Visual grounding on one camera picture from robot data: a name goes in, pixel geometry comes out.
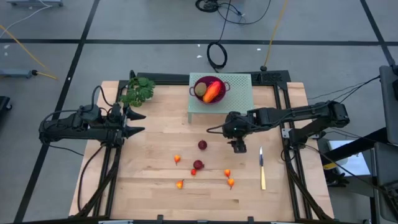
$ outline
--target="wooden tabletop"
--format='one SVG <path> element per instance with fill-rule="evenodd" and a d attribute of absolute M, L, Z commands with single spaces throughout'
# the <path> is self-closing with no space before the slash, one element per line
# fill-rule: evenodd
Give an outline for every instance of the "wooden tabletop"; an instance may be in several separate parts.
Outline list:
<path fill-rule="evenodd" d="M 118 82 L 103 82 L 110 103 L 116 97 Z M 292 107 L 307 105 L 303 83 L 288 83 Z M 276 107 L 272 87 L 253 87 L 254 106 Z M 121 153 L 118 179 L 113 200 L 113 219 L 165 220 L 247 220 L 294 221 L 290 190 L 284 162 L 280 158 L 282 140 L 279 128 L 248 135 L 248 152 L 235 154 L 221 134 L 208 134 L 206 129 L 224 123 L 225 115 L 193 115 L 188 124 L 188 86 L 156 86 L 154 97 L 134 111 L 147 116 L 129 121 L 129 126 L 143 126 L 145 131 L 126 140 Z M 98 106 L 108 108 L 102 97 Z M 296 122 L 302 127 L 310 121 Z M 206 150 L 198 142 L 208 143 Z M 316 147 L 316 142 L 307 144 Z M 98 141 L 88 141 L 81 168 L 99 148 Z M 259 146 L 264 153 L 267 190 L 261 190 Z M 103 149 L 89 164 L 81 194 L 82 206 L 98 186 L 103 163 Z M 176 166 L 174 155 L 181 155 Z M 326 214 L 333 217 L 320 156 L 311 149 L 302 149 L 302 163 L 307 189 Z M 190 170 L 195 160 L 205 164 L 196 176 Z M 235 185 L 230 190 L 224 169 L 231 169 Z M 183 189 L 175 183 L 184 179 Z M 302 196 L 297 189 L 301 217 L 304 216 Z M 107 190 L 103 194 L 104 212 Z M 77 185 L 70 214 L 77 213 Z"/>

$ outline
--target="knife blade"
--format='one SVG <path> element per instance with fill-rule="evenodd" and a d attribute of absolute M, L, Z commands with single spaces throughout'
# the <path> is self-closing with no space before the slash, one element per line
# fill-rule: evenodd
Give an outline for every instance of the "knife blade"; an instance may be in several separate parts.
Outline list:
<path fill-rule="evenodd" d="M 261 169 L 261 190 L 266 189 L 266 175 L 264 172 L 264 158 L 262 156 L 262 146 L 260 146 L 259 150 L 259 159 L 260 159 L 260 169 Z"/>

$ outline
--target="yellow wire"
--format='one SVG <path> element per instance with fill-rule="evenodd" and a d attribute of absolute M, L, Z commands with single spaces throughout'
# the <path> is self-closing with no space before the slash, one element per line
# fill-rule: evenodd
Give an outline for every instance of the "yellow wire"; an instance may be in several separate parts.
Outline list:
<path fill-rule="evenodd" d="M 20 47 L 22 47 L 22 49 L 24 49 L 25 51 L 26 51 L 26 53 L 28 53 L 29 54 L 29 56 L 33 59 L 33 60 L 35 60 L 39 65 L 41 65 L 44 69 L 46 69 L 47 71 L 50 71 L 50 69 L 48 69 L 42 62 L 40 62 L 37 58 L 35 58 L 27 49 L 26 49 L 26 47 L 23 45 L 23 44 L 21 44 L 20 42 L 19 42 L 19 40 L 17 40 L 10 32 L 8 32 L 8 30 L 6 30 L 6 28 L 4 28 L 4 26 L 2 26 L 2 25 L 0 25 L 0 28 L 2 28 L 4 31 L 6 31 L 6 34 L 8 34 L 11 38 L 13 38 L 14 40 L 15 40 L 15 42 L 17 42 L 19 45 L 20 45 Z M 58 79 L 58 78 L 56 78 L 56 77 L 53 77 L 53 76 L 51 76 L 51 75 L 47 75 L 46 74 L 46 76 L 48 76 L 48 77 L 50 77 L 50 78 L 54 78 L 54 79 Z"/>
<path fill-rule="evenodd" d="M 274 31 L 272 32 L 272 36 L 271 36 L 271 40 L 269 41 L 269 46 L 268 46 L 268 51 L 267 51 L 267 57 L 266 57 L 266 61 L 264 62 L 264 66 L 267 65 L 268 62 L 268 58 L 269 58 L 269 54 L 271 52 L 271 45 L 272 45 L 272 41 L 274 40 L 275 34 L 276 34 L 276 30 L 278 29 L 279 26 L 279 22 L 280 20 L 282 20 L 282 17 L 284 15 L 285 9 L 286 9 L 286 5 L 287 5 L 287 0 L 285 0 L 284 6 L 282 7 L 282 10 L 279 13 L 279 18 L 278 21 L 276 22 L 276 25 L 274 27 Z"/>
<path fill-rule="evenodd" d="M 36 72 L 36 73 L 39 74 L 39 75 L 44 75 L 44 76 L 46 76 L 46 77 L 49 77 L 49 78 L 53 78 L 53 79 L 55 79 L 55 80 L 58 80 L 57 77 L 54 77 L 54 76 L 49 75 L 49 74 L 46 74 L 46 73 L 42 73 L 42 72 Z"/>

